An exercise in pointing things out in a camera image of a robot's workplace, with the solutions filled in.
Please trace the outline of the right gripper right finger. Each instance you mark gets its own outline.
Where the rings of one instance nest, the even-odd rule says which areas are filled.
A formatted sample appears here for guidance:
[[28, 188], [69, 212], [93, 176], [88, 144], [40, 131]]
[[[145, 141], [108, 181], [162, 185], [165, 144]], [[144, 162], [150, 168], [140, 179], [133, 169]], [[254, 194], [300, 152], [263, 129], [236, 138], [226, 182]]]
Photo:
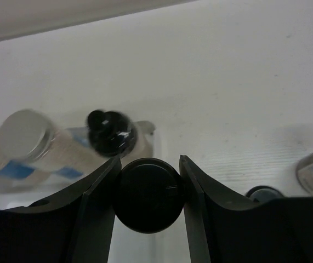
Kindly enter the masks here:
[[313, 262], [313, 197], [254, 202], [179, 159], [192, 262]]

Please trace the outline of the clear plastic organizer tray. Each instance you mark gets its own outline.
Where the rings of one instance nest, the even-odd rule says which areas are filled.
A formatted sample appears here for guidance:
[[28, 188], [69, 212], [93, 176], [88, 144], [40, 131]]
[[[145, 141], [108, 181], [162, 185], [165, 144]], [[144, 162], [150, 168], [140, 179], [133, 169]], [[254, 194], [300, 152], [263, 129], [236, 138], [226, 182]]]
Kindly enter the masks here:
[[120, 170], [117, 159], [104, 159], [90, 176], [0, 177], [0, 262], [107, 262]]

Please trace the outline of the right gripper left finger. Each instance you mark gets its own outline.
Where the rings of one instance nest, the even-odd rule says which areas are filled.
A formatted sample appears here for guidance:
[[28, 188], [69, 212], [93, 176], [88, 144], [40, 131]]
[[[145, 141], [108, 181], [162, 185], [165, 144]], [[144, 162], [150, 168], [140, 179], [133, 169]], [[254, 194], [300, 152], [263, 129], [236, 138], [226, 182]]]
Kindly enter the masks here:
[[0, 262], [107, 262], [120, 172], [111, 158], [57, 193], [0, 210]]

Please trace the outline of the small black-lid spice bottle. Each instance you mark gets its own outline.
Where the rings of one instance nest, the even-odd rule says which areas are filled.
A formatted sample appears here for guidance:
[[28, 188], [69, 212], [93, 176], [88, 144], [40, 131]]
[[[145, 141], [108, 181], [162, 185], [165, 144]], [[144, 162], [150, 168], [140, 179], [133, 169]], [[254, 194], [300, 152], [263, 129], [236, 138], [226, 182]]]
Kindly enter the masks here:
[[182, 177], [171, 165], [157, 158], [141, 158], [127, 164], [113, 196], [113, 209], [121, 223], [145, 234], [171, 226], [184, 204]]

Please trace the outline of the black-lid white spice jar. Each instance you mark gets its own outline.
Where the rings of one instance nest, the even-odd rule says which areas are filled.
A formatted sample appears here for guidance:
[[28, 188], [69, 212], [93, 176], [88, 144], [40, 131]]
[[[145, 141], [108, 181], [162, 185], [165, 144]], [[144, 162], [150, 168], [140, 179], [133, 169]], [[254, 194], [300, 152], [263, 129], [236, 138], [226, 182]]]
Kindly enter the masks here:
[[88, 140], [103, 157], [118, 156], [125, 163], [153, 156], [147, 137], [155, 131], [150, 121], [133, 122], [118, 111], [94, 110], [87, 117]]

